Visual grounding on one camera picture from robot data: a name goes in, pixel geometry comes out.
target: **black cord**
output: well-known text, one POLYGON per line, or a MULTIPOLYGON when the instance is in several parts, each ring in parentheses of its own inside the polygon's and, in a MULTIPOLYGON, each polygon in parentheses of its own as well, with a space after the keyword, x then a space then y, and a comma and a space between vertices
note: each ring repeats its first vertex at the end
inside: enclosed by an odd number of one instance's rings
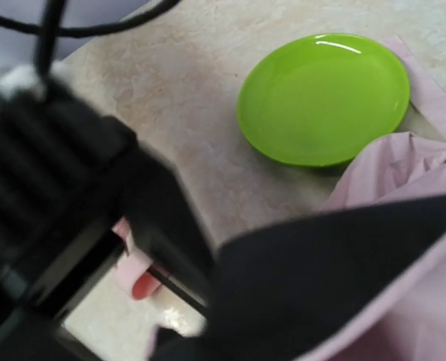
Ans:
POLYGON ((45 77, 52 64, 54 47, 56 46, 57 30, 64 14, 66 0, 47 0, 42 17, 42 30, 35 45, 35 70, 45 77))
POLYGON ((167 278, 162 272, 159 272, 154 266, 149 267, 147 272, 156 278, 161 284, 166 286, 170 291, 172 291, 176 296, 185 301, 189 306, 198 311, 203 317, 208 317, 208 309, 197 302, 188 293, 182 290, 177 284, 167 278))
MULTIPOLYGON (((142 14, 136 15, 129 19, 120 21, 118 23, 108 23, 96 26, 87 26, 83 28, 59 28, 57 36, 64 38, 89 38, 92 36, 109 35, 118 32, 125 32, 134 29, 140 25, 148 23, 171 10, 174 6, 179 4, 181 0, 162 0, 155 7, 142 14)), ((41 27, 35 24, 21 23, 20 21, 12 20, 7 17, 0 16, 0 26, 2 28, 15 30, 24 34, 38 35, 41 27)))

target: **black fabric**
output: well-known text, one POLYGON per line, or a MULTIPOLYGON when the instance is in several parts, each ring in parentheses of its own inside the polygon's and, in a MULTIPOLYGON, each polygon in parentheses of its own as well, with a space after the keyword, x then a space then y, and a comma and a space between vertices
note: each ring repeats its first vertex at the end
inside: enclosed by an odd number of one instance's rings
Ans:
POLYGON ((439 196, 243 235, 220 252, 200 341, 232 360, 293 359, 336 334, 445 232, 439 196))

